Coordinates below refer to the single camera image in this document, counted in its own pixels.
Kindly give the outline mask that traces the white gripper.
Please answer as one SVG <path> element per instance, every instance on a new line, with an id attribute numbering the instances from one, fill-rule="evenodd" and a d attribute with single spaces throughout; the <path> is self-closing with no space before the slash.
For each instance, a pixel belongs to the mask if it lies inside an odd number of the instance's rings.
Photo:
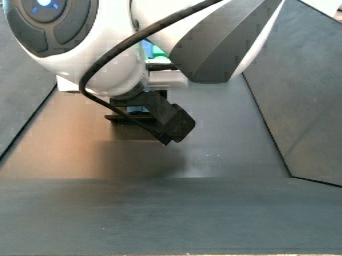
<path id="1" fill-rule="evenodd" d="M 148 82 L 156 87 L 185 87 L 188 79 L 174 67 L 168 58 L 153 58 L 145 61 Z M 55 77 L 57 90 L 61 92 L 77 92 L 78 86 L 62 77 Z"/>

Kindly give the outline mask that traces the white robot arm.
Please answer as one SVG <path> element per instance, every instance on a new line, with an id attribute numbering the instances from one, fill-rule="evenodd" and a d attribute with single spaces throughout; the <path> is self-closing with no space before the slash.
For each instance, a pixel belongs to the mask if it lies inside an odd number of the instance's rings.
<path id="1" fill-rule="evenodd" d="M 106 97 L 148 79 L 141 42 L 186 79 L 224 83 L 252 62 L 285 0 L 2 0 L 13 36 L 61 80 Z"/>

